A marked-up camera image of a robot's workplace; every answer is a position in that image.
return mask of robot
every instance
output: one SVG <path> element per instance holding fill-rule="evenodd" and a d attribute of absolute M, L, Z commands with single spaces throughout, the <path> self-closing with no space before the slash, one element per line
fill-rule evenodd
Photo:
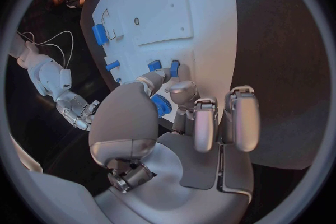
<path fill-rule="evenodd" d="M 173 132 L 158 137 L 158 118 L 171 108 L 155 93 L 170 80 L 169 68 L 120 85 L 98 106 L 71 92 L 70 71 L 40 55 L 33 43 L 17 36 L 11 55 L 67 121 L 89 131 L 92 158 L 112 185 L 95 200 L 112 223 L 240 221 L 253 193 L 248 152 L 260 133 L 250 86 L 223 96 L 220 128 L 217 99 L 201 97 L 193 81 L 176 83 L 169 89 L 178 105 Z"/>

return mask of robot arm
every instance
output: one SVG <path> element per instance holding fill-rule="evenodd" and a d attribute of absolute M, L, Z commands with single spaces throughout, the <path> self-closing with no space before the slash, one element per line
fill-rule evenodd
<path fill-rule="evenodd" d="M 80 95 L 73 93 L 71 88 L 70 69 L 64 69 L 51 57 L 39 54 L 35 44 L 24 40 L 16 34 L 10 55 L 17 63 L 27 69 L 28 75 L 42 95 L 49 95 L 56 102 L 57 110 L 74 127 L 90 130 L 94 112 L 99 102 L 88 104 Z"/>

